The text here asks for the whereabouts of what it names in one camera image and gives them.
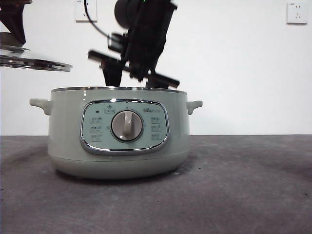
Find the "control panel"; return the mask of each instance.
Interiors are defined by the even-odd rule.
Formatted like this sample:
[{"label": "control panel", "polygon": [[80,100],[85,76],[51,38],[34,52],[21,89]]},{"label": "control panel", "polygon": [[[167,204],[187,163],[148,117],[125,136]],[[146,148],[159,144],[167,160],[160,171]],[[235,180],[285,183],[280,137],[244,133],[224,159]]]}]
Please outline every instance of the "control panel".
[{"label": "control panel", "polygon": [[83,110],[80,140],[84,149],[94,154],[147,153],[160,149],[168,137],[167,112],[159,102],[100,100]]}]

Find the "black cable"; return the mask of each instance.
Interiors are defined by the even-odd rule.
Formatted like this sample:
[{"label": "black cable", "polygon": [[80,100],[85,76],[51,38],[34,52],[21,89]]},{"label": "black cable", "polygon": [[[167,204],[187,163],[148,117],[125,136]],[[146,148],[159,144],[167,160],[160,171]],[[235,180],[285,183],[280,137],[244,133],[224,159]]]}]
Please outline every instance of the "black cable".
[{"label": "black cable", "polygon": [[116,42],[119,42],[119,40],[113,38],[112,36],[110,36],[110,35],[108,35],[108,34],[106,34],[106,33],[104,33],[101,29],[99,29],[99,28],[95,25],[95,23],[91,20],[91,18],[90,18],[90,16],[89,16],[89,13],[88,13],[87,0],[84,0],[83,4],[84,4],[84,11],[86,12],[87,18],[88,18],[89,22],[93,25],[93,27],[94,27],[96,30],[98,30],[98,31],[99,31],[102,35],[104,35],[105,37],[107,37],[107,38],[109,38],[109,39],[111,39],[111,40],[114,40],[114,41],[116,41]]}]

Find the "glass lid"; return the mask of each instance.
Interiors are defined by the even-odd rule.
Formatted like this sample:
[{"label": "glass lid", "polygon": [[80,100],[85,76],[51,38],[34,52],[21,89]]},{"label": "glass lid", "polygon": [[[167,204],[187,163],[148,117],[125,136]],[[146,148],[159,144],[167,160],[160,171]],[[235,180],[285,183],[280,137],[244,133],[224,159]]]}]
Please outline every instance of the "glass lid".
[{"label": "glass lid", "polygon": [[0,47],[0,66],[65,72],[72,68],[72,65],[54,61],[29,49],[3,44]]}]

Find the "wall outlet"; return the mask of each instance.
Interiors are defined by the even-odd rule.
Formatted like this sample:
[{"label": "wall outlet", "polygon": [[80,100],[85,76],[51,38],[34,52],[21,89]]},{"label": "wall outlet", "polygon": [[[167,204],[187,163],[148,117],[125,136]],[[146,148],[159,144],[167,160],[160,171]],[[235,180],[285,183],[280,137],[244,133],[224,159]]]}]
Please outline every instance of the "wall outlet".
[{"label": "wall outlet", "polygon": [[306,2],[287,3],[287,23],[288,24],[307,24],[308,23],[308,4]]},{"label": "wall outlet", "polygon": [[[86,22],[89,21],[85,10],[83,0],[75,0],[75,20],[76,22]],[[98,20],[97,14],[97,0],[87,0],[88,13],[92,21]]]}]

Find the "control knob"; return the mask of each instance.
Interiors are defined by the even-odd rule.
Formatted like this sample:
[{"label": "control knob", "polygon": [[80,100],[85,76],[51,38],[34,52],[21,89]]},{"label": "control knob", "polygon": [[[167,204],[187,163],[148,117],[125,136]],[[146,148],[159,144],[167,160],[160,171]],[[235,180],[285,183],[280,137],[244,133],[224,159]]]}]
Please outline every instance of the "control knob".
[{"label": "control knob", "polygon": [[122,141],[136,139],[141,134],[142,128],[141,117],[133,111],[121,111],[112,121],[112,131]]}]

